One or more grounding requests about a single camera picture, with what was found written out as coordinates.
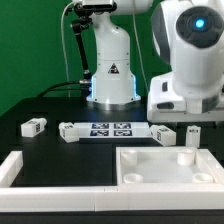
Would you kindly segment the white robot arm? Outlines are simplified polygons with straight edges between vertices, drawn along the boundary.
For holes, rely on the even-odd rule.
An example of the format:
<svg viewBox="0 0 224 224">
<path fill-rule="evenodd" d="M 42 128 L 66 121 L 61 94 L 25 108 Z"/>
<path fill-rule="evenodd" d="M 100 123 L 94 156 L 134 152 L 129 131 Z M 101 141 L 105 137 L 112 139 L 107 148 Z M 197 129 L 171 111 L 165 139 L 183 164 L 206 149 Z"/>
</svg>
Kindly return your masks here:
<svg viewBox="0 0 224 224">
<path fill-rule="evenodd" d="M 128 65 L 130 38 L 112 15 L 147 11 L 153 0 L 80 0 L 93 21 L 97 70 L 87 102 L 105 110 L 140 99 Z M 163 0 L 151 17 L 159 57 L 171 71 L 151 79 L 147 119 L 151 122 L 224 121 L 224 1 Z"/>
</svg>

